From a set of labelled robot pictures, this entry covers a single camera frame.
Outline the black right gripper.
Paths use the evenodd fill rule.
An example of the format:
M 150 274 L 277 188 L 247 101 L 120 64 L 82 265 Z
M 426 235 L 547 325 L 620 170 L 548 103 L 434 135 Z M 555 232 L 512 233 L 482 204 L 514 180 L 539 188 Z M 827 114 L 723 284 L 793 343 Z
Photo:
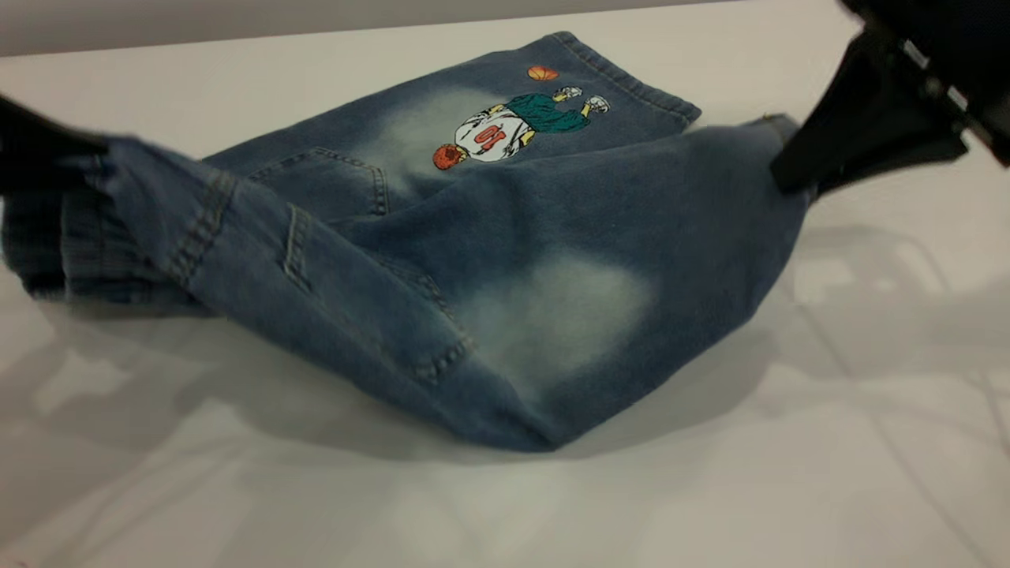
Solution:
M 956 87 L 978 136 L 1008 165 L 1007 1 L 844 1 L 866 23 L 909 40 Z M 914 166 L 948 164 L 969 151 L 950 133 L 934 78 L 897 39 L 862 30 L 804 125 L 769 167 L 783 194 L 819 196 Z

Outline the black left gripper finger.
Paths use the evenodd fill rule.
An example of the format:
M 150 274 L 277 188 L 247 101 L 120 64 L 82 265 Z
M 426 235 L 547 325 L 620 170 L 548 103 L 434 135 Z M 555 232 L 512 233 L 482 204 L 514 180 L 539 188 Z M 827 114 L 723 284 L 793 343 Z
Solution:
M 107 154 L 100 134 L 60 125 L 1 97 L 1 194 L 66 192 L 86 186 L 83 159 Z

